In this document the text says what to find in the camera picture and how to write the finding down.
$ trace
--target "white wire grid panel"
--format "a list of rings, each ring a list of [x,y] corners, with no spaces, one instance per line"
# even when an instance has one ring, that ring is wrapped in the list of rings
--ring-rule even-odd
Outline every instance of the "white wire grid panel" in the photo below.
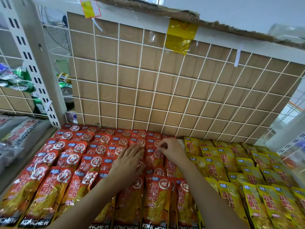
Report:
[[[74,5],[74,4],[71,4],[71,3],[65,3],[65,6],[64,6],[64,7],[67,7],[68,10],[72,10],[71,6],[73,6],[73,5]],[[79,7],[76,8],[76,9],[73,8],[73,11],[72,11],[72,12],[78,13],[78,14],[82,14],[82,13],[79,11]],[[250,54],[250,56],[249,56],[249,58],[248,58],[246,64],[239,64],[239,66],[242,66],[243,69],[242,69],[242,71],[240,72],[240,74],[239,74],[237,80],[235,81],[234,85],[220,84],[220,83],[218,83],[218,79],[219,79],[220,76],[221,76],[221,73],[222,73],[222,71],[223,71],[223,68],[225,67],[225,65],[226,65],[227,63],[230,63],[230,64],[233,63],[233,62],[229,62],[229,61],[228,61],[228,59],[229,59],[229,57],[230,57],[230,55],[231,55],[231,53],[232,53],[232,49],[231,49],[231,50],[230,50],[230,53],[229,53],[229,55],[227,56],[227,59],[226,59],[226,60],[214,59],[214,60],[217,60],[217,61],[222,61],[222,62],[224,62],[224,65],[223,65],[223,67],[222,67],[222,70],[221,70],[221,72],[220,72],[220,74],[219,74],[217,80],[216,80],[216,81],[206,81],[206,80],[205,80],[205,82],[208,82],[208,83],[211,83],[211,84],[220,84],[220,85],[224,85],[224,86],[227,86],[227,87],[232,87],[231,92],[230,92],[229,95],[227,96],[226,100],[224,101],[224,103],[221,104],[220,111],[218,111],[216,117],[214,117],[214,118],[203,117],[203,116],[201,116],[201,115],[202,115],[202,113],[204,112],[204,109],[205,109],[205,107],[206,107],[206,105],[204,105],[203,108],[202,108],[202,110],[201,110],[201,112],[200,112],[200,116],[198,117],[198,119],[196,120],[196,123],[194,124],[194,126],[193,126],[192,128],[181,127],[181,123],[182,123],[182,121],[183,121],[184,116],[197,116],[197,115],[187,114],[187,113],[186,113],[187,107],[188,107],[188,105],[189,105],[189,103],[190,103],[191,100],[197,100],[197,101],[202,101],[202,102],[209,102],[209,103],[219,104],[218,102],[210,101],[210,97],[211,97],[211,95],[212,95],[212,93],[213,93],[213,90],[214,90],[214,88],[215,88],[216,85],[214,85],[214,87],[213,87],[213,89],[212,89],[210,95],[208,96],[208,99],[207,99],[207,100],[204,101],[204,100],[200,100],[200,99],[196,99],[196,98],[193,98],[193,97],[192,97],[192,96],[193,96],[193,92],[194,92],[194,90],[195,90],[195,88],[196,88],[196,84],[197,84],[197,82],[199,81],[200,73],[201,73],[202,69],[204,68],[204,64],[205,64],[206,58],[208,57],[208,53],[209,53],[209,50],[210,50],[210,48],[211,48],[211,44],[210,44],[210,46],[209,46],[209,49],[208,49],[208,52],[207,52],[207,55],[206,55],[206,56],[200,56],[200,55],[195,55],[195,54],[189,54],[189,53],[188,53],[189,55],[197,56],[197,57],[203,58],[203,59],[204,59],[204,62],[203,62],[203,64],[202,64],[202,67],[201,67],[201,69],[200,69],[200,72],[199,72],[199,75],[198,75],[197,78],[183,77],[183,78],[186,78],[186,79],[190,79],[190,80],[194,80],[194,81],[195,81],[195,85],[194,85],[194,87],[193,87],[193,89],[192,89],[191,95],[190,95],[189,97],[178,96],[178,95],[175,95],[174,93],[175,93],[175,89],[176,89],[176,87],[177,87],[177,83],[178,83],[178,80],[179,80],[179,77],[180,77],[180,73],[181,73],[181,69],[182,69],[183,62],[184,62],[185,57],[183,58],[183,61],[182,61],[181,66],[180,66],[180,71],[179,71],[178,74],[170,74],[170,73],[160,72],[160,68],[161,68],[161,65],[162,65],[162,57],[163,57],[164,51],[171,51],[171,50],[165,48],[165,44],[164,44],[164,45],[163,45],[163,48],[162,48],[161,60],[160,60],[160,65],[159,65],[158,71],[151,71],[151,70],[147,70],[147,69],[142,69],[142,68],[141,68],[141,59],[142,59],[143,46],[152,47],[152,48],[158,48],[158,47],[144,44],[144,32],[145,32],[145,28],[144,28],[144,27],[142,27],[142,28],[143,28],[142,43],[131,42],[131,41],[126,41],[126,40],[120,39],[120,21],[117,21],[117,22],[118,22],[118,38],[112,38],[112,37],[107,37],[107,36],[103,36],[103,35],[96,34],[96,32],[95,32],[96,28],[95,28],[95,27],[93,27],[93,33],[88,33],[88,32],[79,31],[79,30],[73,30],[73,29],[66,29],[67,31],[69,31],[69,33],[71,33],[71,32],[78,32],[78,33],[87,34],[87,35],[93,35],[93,36],[94,36],[95,59],[88,59],[88,58],[81,58],[81,57],[77,57],[77,56],[67,56],[67,55],[65,55],[66,57],[72,58],[73,61],[75,61],[75,59],[80,59],[80,60],[92,61],[92,62],[95,63],[96,81],[89,81],[89,80],[79,79],[79,78],[77,77],[77,74],[76,74],[76,67],[75,67],[75,62],[74,62],[75,78],[71,78],[71,79],[76,81],[76,84],[77,84],[77,87],[78,87],[78,96],[79,96],[79,97],[74,97],[74,98],[80,100],[81,117],[82,117],[83,122],[85,121],[85,120],[84,120],[84,115],[92,115],[92,116],[96,116],[96,115],[84,113],[84,111],[83,111],[83,106],[82,106],[82,101],[81,101],[81,100],[98,101],[99,103],[113,103],[113,102],[108,102],[108,101],[102,101],[102,100],[100,100],[100,99],[99,99],[99,93],[98,93],[98,99],[97,99],[97,100],[82,98],[81,95],[80,95],[79,81],[97,84],[97,92],[99,92],[99,88],[98,88],[99,84],[106,85],[106,86],[116,87],[116,117],[107,117],[107,118],[113,118],[113,119],[115,119],[115,120],[116,120],[116,126],[117,126],[118,120],[122,119],[122,120],[132,121],[132,128],[134,127],[134,123],[135,123],[135,122],[146,123],[146,124],[147,124],[146,129],[148,129],[149,124],[151,123],[150,120],[151,120],[151,114],[152,114],[152,110],[153,110],[153,105],[152,105],[151,107],[149,107],[149,108],[147,108],[147,107],[140,107],[140,108],[144,108],[144,109],[149,109],[149,110],[150,110],[148,122],[146,122],[146,121],[135,120],[136,101],[135,101],[135,103],[134,103],[133,105],[118,103],[118,89],[119,89],[119,88],[127,88],[127,89],[136,90],[135,93],[136,93],[136,98],[137,98],[138,91],[140,90],[140,89],[139,89],[140,71],[150,71],[150,72],[155,72],[155,73],[157,73],[156,83],[158,83],[158,78],[159,78],[159,75],[160,75],[160,74],[166,74],[166,75],[170,75],[170,76],[175,76],[175,77],[177,77],[177,80],[176,80],[176,82],[175,82],[175,86],[174,86],[174,89],[173,89],[174,91],[172,92],[172,94],[166,94],[166,93],[163,93],[163,92],[157,92],[157,91],[156,91],[156,90],[157,90],[157,87],[155,87],[153,91],[141,89],[141,91],[143,91],[143,92],[151,92],[151,93],[153,93],[153,100],[154,100],[156,94],[162,94],[162,95],[169,95],[169,96],[170,96],[170,104],[169,104],[167,110],[160,110],[160,109],[158,109],[158,111],[164,111],[164,112],[166,112],[166,116],[165,116],[164,122],[163,122],[162,124],[160,124],[160,123],[153,123],[154,125],[161,125],[161,126],[162,126],[161,133],[163,133],[164,127],[167,126],[167,127],[172,127],[172,128],[175,128],[175,129],[176,129],[175,135],[179,135],[179,130],[180,130],[180,129],[186,129],[187,132],[189,132],[190,135],[193,135],[193,132],[202,132],[202,133],[204,133],[205,135],[207,135],[207,134],[210,132],[210,133],[214,133],[214,134],[216,135],[215,139],[222,139],[222,136],[223,136],[223,135],[228,135],[228,136],[231,136],[231,141],[234,141],[234,139],[235,139],[236,137],[238,137],[238,140],[240,140],[240,141],[242,141],[242,142],[249,142],[249,143],[251,143],[251,142],[250,142],[251,139],[254,139],[254,140],[257,140],[257,139],[258,139],[258,137],[252,137],[253,134],[255,133],[255,131],[253,131],[252,134],[251,134],[250,136],[248,136],[248,137],[239,136],[238,133],[242,130],[242,128],[243,128],[245,125],[256,126],[256,125],[247,123],[248,120],[251,118],[252,114],[253,114],[256,110],[261,111],[261,112],[265,112],[265,113],[268,114],[268,115],[265,117],[265,120],[266,120],[271,114],[274,113],[274,110],[275,110],[276,107],[280,104],[281,101],[278,102],[278,104],[273,108],[272,111],[259,110],[259,109],[258,109],[258,106],[264,101],[265,97],[270,93],[270,91],[271,91],[273,85],[276,83],[276,81],[277,81],[277,80],[280,78],[280,76],[283,75],[283,74],[284,74],[284,75],[289,75],[289,76],[292,76],[292,77],[297,77],[297,78],[295,79],[294,84],[291,85],[291,88],[290,88],[284,95],[281,95],[281,94],[274,94],[274,93],[273,93],[273,95],[280,96],[281,100],[283,100],[283,99],[286,98],[286,97],[290,98],[290,96],[288,95],[288,93],[289,93],[290,90],[293,88],[293,86],[294,86],[297,82],[299,82],[299,80],[301,79],[301,77],[303,76],[303,73],[304,73],[304,72],[302,72],[300,75],[297,75],[297,76],[296,76],[296,75],[292,75],[292,74],[284,73],[285,69],[287,68],[287,66],[289,65],[290,62],[286,64],[286,66],[284,67],[284,69],[283,69],[282,71],[274,71],[274,70],[273,70],[272,72],[278,73],[278,77],[277,77],[277,79],[275,80],[274,84],[269,88],[269,90],[268,90],[268,91],[256,90],[256,91],[258,91],[258,92],[264,93],[264,97],[261,99],[261,101],[260,101],[260,103],[257,105],[257,107],[256,107],[256,108],[242,107],[242,108],[244,108],[244,109],[253,110],[252,114],[251,114],[249,117],[247,117],[246,122],[245,122],[245,123],[240,123],[240,122],[237,122],[237,121],[233,121],[232,119],[234,118],[234,116],[236,115],[236,113],[238,112],[238,110],[241,108],[242,104],[245,102],[245,100],[246,100],[247,96],[250,94],[250,92],[248,92],[248,95],[247,95],[246,98],[243,100],[242,104],[240,104],[239,106],[227,104],[226,102],[227,102],[227,100],[228,100],[228,98],[229,98],[229,96],[230,96],[230,94],[231,94],[233,88],[234,88],[235,85],[237,84],[239,77],[242,75],[243,70],[244,70],[246,67],[252,67],[252,66],[249,66],[249,65],[247,64],[248,61],[250,60],[251,56],[252,56],[252,53]],[[109,63],[109,62],[103,62],[103,61],[98,61],[98,60],[97,60],[97,56],[96,56],[96,41],[95,41],[96,36],[97,36],[97,37],[103,37],[103,38],[109,38],[109,39],[117,40],[117,41],[120,41],[120,42],[129,42],[129,43],[134,43],[134,44],[141,45],[141,56],[140,56],[140,66],[139,66],[139,68],[135,68],[135,67],[132,67],[132,66],[125,66],[125,65],[119,64],[119,51],[120,51],[119,45],[120,45],[120,43],[117,44],[117,45],[118,45],[118,48],[117,48],[117,50],[118,50],[118,54],[117,54],[117,56],[118,56],[118,58],[117,58],[117,64],[113,64],[113,63]],[[54,54],[54,53],[51,53],[51,54],[54,55],[54,56],[63,56],[63,55],[60,55],[60,54]],[[268,64],[270,63],[271,59],[272,59],[272,58],[270,58],[270,60],[268,61],[268,63],[265,65],[264,68],[257,68],[257,67],[255,67],[255,68],[261,70],[261,74],[260,74],[259,77],[257,78],[255,84],[258,82],[259,78],[260,78],[261,75],[264,73],[264,71],[269,71],[269,70],[267,69],[267,66],[268,66]],[[110,65],[116,65],[116,66],[117,66],[117,74],[116,74],[117,79],[116,79],[116,85],[115,85],[115,84],[107,84],[107,83],[98,82],[98,69],[97,69],[98,63],[110,64]],[[138,79],[137,79],[137,86],[136,86],[136,88],[121,86],[121,85],[118,84],[119,67],[126,67],[126,68],[131,68],[131,69],[137,69],[137,70],[138,70]],[[252,88],[242,88],[242,89],[251,91],[251,90],[253,90],[253,87],[252,87]],[[186,107],[185,107],[185,110],[184,110],[183,113],[177,113],[177,112],[174,112],[174,111],[170,111],[171,103],[172,103],[172,100],[173,100],[174,97],[182,97],[182,98],[186,98],[186,99],[187,99],[187,104],[186,104]],[[133,107],[133,117],[132,117],[132,119],[126,119],[126,118],[120,118],[120,117],[118,117],[118,106],[119,106],[119,105]],[[233,116],[230,120],[223,120],[223,119],[218,119],[218,118],[217,118],[218,115],[220,114],[222,108],[223,108],[224,106],[238,107],[238,110],[235,112],[234,116]],[[98,105],[98,112],[99,112],[99,116],[101,116],[100,104]],[[181,114],[181,120],[180,120],[178,126],[172,126],[172,125],[167,125],[167,124],[166,124],[167,116],[168,116],[169,113]],[[212,119],[212,123],[211,123],[210,127],[208,128],[208,130],[197,130],[197,129],[195,129],[197,123],[198,123],[199,120],[202,119],[202,118]],[[214,122],[215,122],[216,120],[220,120],[220,121],[225,121],[225,122],[227,122],[226,127],[225,127],[221,132],[213,132],[213,131],[211,130],[211,128],[212,128],[212,126],[213,126],[213,124],[214,124]],[[229,123],[231,123],[231,122],[232,122],[232,123],[242,124],[242,126],[240,127],[240,129],[239,129],[239,130],[237,131],[237,133],[235,133],[235,134],[228,134],[228,133],[225,133],[225,132],[224,132],[225,129],[228,127]],[[263,122],[264,122],[264,120],[261,122],[261,124],[260,124],[259,126],[262,127],[262,128],[269,129],[268,126],[263,126],[263,125],[262,125]]]
[[[51,103],[51,98],[49,96],[49,92],[58,92],[59,88],[56,89],[57,83],[54,83],[55,77],[49,76],[49,73],[53,73],[53,69],[49,68],[46,62],[50,62],[49,54],[46,49],[45,39],[43,38],[43,34],[40,34],[41,29],[39,20],[37,19],[36,7],[32,3],[31,0],[0,0],[0,13],[2,14],[7,29],[0,29],[2,31],[9,31],[15,41],[15,44],[20,52],[21,58],[6,56],[1,52],[1,57],[4,58],[6,64],[9,64],[8,59],[19,59],[23,61],[23,67],[26,67],[30,77],[32,79],[32,83],[34,84],[37,93],[42,101],[43,106],[46,108],[47,106],[47,115],[51,124],[55,127],[60,127],[64,123],[63,121],[63,103],[60,101],[62,98],[58,98],[58,95],[52,98],[53,103]],[[12,104],[9,101],[9,97],[22,98],[26,100],[32,100],[31,98],[25,97],[23,92],[20,92],[22,96],[9,96],[6,95],[3,91],[2,96],[10,104],[12,110],[2,109],[3,112],[14,112],[15,114],[29,114],[24,111],[16,111]],[[33,107],[29,105],[29,102],[26,101],[29,111],[33,112]],[[46,115],[42,114],[31,114],[33,117],[41,117]]]

